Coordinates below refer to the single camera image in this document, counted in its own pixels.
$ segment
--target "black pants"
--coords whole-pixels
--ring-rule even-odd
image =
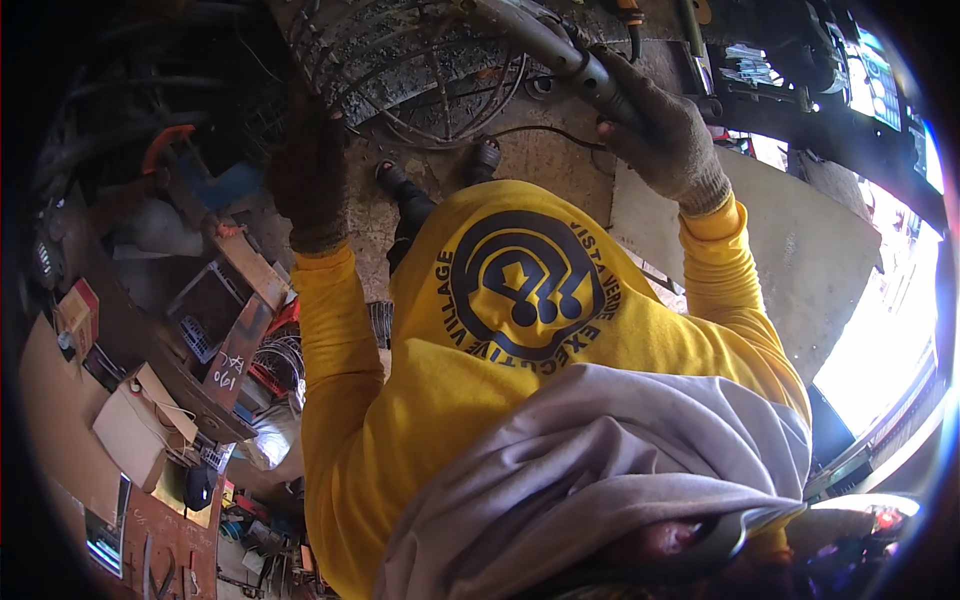
[[[475,173],[470,169],[467,180],[469,185],[493,181],[493,176],[486,170],[479,169]],[[400,210],[400,222],[396,224],[394,232],[394,244],[387,251],[387,262],[390,263],[390,275],[394,274],[400,261],[410,251],[413,246],[420,228],[430,216],[436,204],[430,200],[418,185],[412,181],[401,183],[394,192],[394,200]]]

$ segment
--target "black circular logo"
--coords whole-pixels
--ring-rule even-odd
[[[603,308],[603,289],[581,240],[563,221],[529,210],[481,219],[457,245],[450,288],[477,340],[545,360]]]

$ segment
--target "foot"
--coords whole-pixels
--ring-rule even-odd
[[[499,166],[502,156],[500,145],[495,137],[487,135],[480,139],[477,145],[473,147],[473,155],[470,157],[464,173],[464,183],[467,187],[477,183],[493,181],[493,172]]]
[[[396,190],[407,181],[407,174],[396,165],[395,161],[385,158],[377,163],[376,170],[373,171],[373,178],[387,196],[397,200]]]

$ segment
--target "work glove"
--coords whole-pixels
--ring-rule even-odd
[[[730,180],[696,105],[663,91],[613,50],[592,51],[643,121],[642,131],[601,122],[597,133],[603,143],[651,189],[679,204],[683,214],[696,217],[714,212],[730,193]]]
[[[321,98],[291,104],[293,123],[270,160],[267,187],[276,211],[293,224],[294,252],[323,254],[347,237],[344,115]]]

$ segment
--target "yellow sleeve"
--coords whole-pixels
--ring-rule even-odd
[[[296,261],[291,278],[300,294],[306,367],[300,442],[306,484],[313,488],[362,428],[383,387],[383,366],[347,244],[320,258],[297,254]]]
[[[780,337],[767,317],[747,236],[747,209],[733,192],[703,217],[681,214],[686,305],[699,317],[737,333],[756,349],[787,392],[787,402],[810,425],[810,401]]]

